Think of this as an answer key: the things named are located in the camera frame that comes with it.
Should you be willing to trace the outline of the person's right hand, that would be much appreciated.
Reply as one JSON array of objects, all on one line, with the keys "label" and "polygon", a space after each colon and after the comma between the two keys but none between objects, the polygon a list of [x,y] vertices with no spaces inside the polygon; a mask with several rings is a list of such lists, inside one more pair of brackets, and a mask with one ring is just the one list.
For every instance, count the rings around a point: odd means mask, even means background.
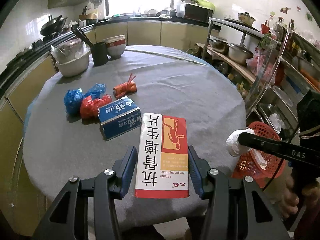
[{"label": "person's right hand", "polygon": [[[298,212],[298,204],[301,202],[294,192],[294,179],[289,175],[286,179],[286,187],[280,202],[280,212],[283,218],[289,218]],[[305,198],[306,211],[303,218],[313,222],[319,215],[319,182],[312,186],[307,186],[302,190],[302,196]]]}]

